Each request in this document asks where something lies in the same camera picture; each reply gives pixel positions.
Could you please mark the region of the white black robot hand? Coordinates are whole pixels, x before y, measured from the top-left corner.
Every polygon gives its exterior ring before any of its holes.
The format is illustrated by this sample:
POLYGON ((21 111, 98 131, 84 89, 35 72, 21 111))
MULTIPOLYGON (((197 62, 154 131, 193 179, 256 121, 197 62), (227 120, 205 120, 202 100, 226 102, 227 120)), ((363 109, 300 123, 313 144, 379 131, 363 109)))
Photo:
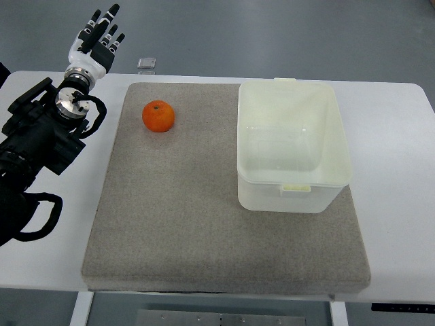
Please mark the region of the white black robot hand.
POLYGON ((125 38, 123 33, 116 33, 118 26, 113 23, 119 9, 120 5, 115 3, 105 13, 96 10, 92 15, 69 50, 65 77, 81 75, 88 84, 93 84, 109 72, 125 38))

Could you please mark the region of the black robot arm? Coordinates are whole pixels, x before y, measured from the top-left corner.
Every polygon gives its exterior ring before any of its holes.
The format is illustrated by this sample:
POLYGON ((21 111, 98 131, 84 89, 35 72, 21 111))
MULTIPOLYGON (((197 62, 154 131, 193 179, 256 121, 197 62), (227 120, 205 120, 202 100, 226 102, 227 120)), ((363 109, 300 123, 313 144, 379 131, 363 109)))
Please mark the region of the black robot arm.
POLYGON ((1 244, 39 240, 56 227, 63 199, 27 190, 43 168, 60 175, 102 124, 107 108, 90 95, 96 79, 89 67, 69 67, 59 86, 47 77, 10 105, 1 143, 1 244))

